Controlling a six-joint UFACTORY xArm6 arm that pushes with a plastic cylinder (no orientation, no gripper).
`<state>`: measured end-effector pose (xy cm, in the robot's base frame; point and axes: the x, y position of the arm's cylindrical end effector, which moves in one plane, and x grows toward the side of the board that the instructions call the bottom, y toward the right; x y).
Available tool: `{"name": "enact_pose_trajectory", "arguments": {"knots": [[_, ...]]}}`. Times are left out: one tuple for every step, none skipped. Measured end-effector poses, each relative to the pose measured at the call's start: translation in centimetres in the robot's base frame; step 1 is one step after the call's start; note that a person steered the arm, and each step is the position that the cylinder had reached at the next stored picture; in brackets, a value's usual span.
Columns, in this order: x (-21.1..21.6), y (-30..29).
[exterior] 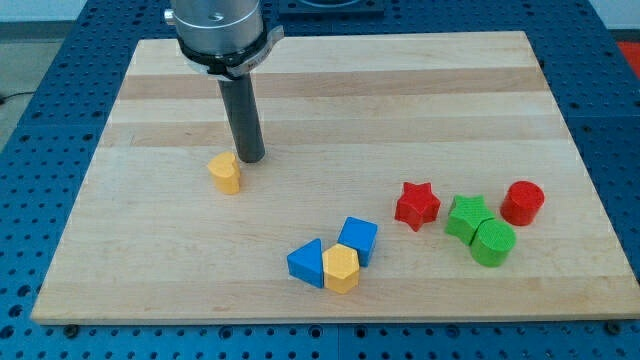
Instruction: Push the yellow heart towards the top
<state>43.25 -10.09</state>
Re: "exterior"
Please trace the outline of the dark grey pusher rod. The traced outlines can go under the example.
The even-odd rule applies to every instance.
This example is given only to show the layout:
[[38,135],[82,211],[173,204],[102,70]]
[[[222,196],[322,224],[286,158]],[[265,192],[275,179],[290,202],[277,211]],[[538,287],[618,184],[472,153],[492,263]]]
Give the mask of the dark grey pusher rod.
[[257,163],[265,147],[249,74],[231,81],[218,81],[238,157],[245,163]]

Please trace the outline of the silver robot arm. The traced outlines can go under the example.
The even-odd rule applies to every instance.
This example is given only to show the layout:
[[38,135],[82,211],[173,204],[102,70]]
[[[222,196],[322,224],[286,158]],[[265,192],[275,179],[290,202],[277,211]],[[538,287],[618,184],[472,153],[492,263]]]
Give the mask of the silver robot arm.
[[260,161],[265,146],[251,72],[284,29],[267,26],[259,0],[171,0],[164,20],[175,28],[182,54],[218,81],[240,160]]

